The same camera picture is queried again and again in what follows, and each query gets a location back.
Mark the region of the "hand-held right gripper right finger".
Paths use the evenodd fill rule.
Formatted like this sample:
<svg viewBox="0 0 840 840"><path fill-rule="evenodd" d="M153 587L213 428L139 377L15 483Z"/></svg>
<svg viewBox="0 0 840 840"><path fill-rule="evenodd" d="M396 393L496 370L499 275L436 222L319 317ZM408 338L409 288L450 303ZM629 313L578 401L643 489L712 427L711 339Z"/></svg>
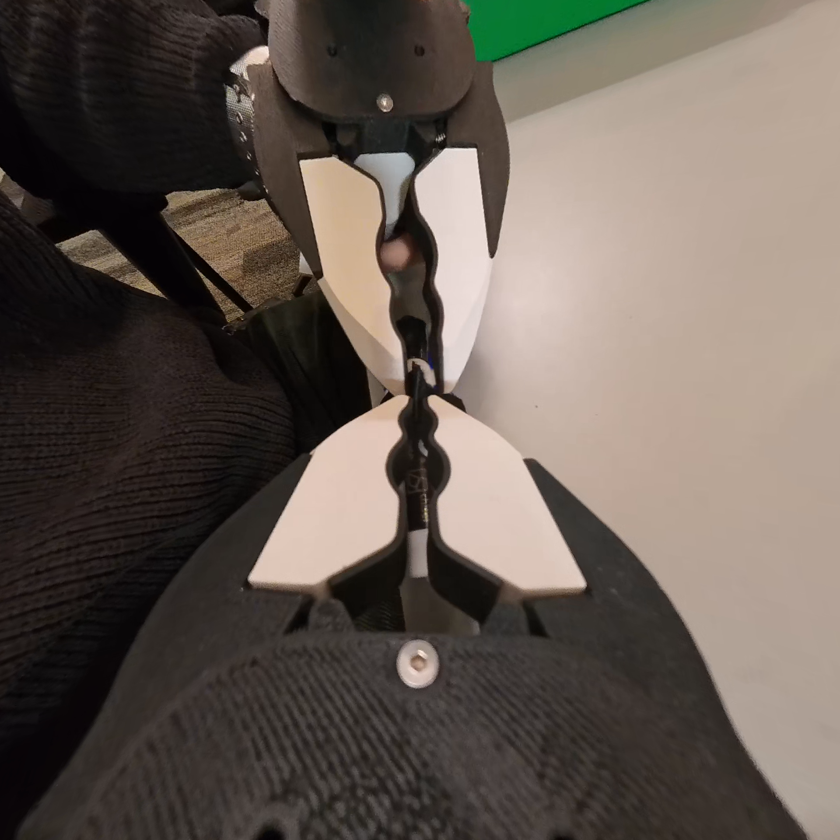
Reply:
<svg viewBox="0 0 840 840"><path fill-rule="evenodd" d="M498 603L579 595L586 582L524 457L438 395L432 452L442 476L429 502L427 576L446 602L485 621Z"/></svg>

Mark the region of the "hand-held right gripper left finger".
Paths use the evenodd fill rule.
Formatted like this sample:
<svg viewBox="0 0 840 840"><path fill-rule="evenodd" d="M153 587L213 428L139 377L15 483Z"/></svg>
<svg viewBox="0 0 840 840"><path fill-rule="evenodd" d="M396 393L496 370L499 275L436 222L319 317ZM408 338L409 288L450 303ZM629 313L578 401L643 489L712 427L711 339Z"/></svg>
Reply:
<svg viewBox="0 0 840 840"><path fill-rule="evenodd" d="M407 405L407 396L395 396L311 451L248 574L251 587L325 595L341 573L398 546L401 502L387 466Z"/></svg>

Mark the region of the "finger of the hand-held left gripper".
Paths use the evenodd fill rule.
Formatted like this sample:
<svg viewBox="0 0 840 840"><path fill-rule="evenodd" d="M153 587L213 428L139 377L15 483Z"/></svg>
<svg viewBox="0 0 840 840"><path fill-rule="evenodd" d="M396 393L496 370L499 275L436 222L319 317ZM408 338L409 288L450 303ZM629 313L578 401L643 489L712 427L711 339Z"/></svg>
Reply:
<svg viewBox="0 0 840 840"><path fill-rule="evenodd" d="M362 154L300 162L316 238L318 285L364 367L389 392L405 391L403 343L393 326L392 286L382 269L413 174L409 154Z"/></svg>
<svg viewBox="0 0 840 840"><path fill-rule="evenodd" d="M452 392L475 346L492 268L477 149L438 152L415 174L410 195L432 240L443 389Z"/></svg>

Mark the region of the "black dry-erase marker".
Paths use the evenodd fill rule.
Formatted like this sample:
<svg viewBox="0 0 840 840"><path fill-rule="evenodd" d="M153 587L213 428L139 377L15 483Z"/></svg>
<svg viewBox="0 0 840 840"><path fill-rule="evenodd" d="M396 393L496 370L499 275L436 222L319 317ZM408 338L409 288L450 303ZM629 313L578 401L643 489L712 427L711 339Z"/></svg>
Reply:
<svg viewBox="0 0 840 840"><path fill-rule="evenodd" d="M417 316L403 316L397 322L406 349L408 362L420 360L426 373L427 325ZM407 534L407 579L410 582L427 577L428 498L430 492L426 460L416 460L409 445L408 469L404 478Z"/></svg>

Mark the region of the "green storage bin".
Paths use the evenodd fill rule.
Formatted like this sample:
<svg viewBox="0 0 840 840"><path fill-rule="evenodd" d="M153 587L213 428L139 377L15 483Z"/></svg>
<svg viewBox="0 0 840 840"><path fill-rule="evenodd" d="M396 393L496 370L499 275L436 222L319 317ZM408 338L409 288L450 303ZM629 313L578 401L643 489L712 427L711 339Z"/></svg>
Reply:
<svg viewBox="0 0 840 840"><path fill-rule="evenodd" d="M467 1L479 61L500 60L642 1Z"/></svg>

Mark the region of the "person's left forearm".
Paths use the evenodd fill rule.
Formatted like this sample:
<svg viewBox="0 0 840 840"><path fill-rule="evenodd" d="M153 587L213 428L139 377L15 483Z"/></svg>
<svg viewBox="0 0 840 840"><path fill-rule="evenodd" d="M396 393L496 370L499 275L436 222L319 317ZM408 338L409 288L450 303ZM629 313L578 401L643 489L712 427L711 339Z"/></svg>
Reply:
<svg viewBox="0 0 840 840"><path fill-rule="evenodd" d="M204 2L2 2L4 93L42 148L119 193L236 188L229 68L264 40Z"/></svg>

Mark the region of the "person's left hand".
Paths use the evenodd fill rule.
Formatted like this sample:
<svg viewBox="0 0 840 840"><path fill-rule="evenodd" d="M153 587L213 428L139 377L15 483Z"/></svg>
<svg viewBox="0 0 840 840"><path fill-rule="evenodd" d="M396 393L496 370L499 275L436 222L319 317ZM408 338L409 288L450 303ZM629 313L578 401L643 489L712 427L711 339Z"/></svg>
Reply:
<svg viewBox="0 0 840 840"><path fill-rule="evenodd" d="M408 232L385 241L380 247L379 257L385 274L407 270L424 259L414 237Z"/></svg>

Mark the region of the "grey mesh watch band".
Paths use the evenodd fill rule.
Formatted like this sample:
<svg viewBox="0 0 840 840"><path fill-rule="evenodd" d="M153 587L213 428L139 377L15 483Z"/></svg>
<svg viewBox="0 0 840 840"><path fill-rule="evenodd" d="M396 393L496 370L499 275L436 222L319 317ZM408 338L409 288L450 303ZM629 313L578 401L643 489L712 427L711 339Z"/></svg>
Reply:
<svg viewBox="0 0 840 840"><path fill-rule="evenodd" d="M250 202L265 197L265 189L256 159L254 134L254 99L244 77L231 76L224 85L228 127L238 158L248 172L248 180L237 189Z"/></svg>

